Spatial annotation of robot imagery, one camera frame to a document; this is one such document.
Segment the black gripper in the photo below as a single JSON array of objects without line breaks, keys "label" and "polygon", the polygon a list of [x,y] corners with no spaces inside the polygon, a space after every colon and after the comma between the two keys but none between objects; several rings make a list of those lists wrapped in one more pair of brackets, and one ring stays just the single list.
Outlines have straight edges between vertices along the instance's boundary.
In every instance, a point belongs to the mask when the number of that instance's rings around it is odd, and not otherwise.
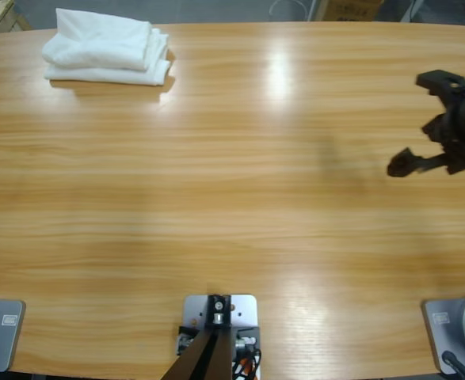
[{"label": "black gripper", "polygon": [[445,112],[429,121],[422,131],[429,140],[441,145],[442,154],[422,157],[410,148],[397,153],[387,165],[390,177],[407,177],[440,167],[448,174],[465,170],[465,93],[458,95],[445,106]]}]

